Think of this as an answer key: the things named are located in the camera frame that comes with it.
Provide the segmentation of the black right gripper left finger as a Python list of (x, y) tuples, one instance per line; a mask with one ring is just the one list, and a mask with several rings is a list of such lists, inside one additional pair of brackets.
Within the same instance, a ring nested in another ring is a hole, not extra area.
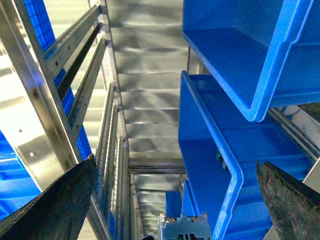
[(97, 166), (93, 154), (0, 222), (2, 240), (76, 240), (91, 205)]

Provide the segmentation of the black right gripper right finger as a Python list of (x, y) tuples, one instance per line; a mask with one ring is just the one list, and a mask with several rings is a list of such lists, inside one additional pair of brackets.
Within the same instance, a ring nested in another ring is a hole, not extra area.
[(256, 178), (281, 240), (320, 238), (320, 194), (273, 163), (256, 162)]

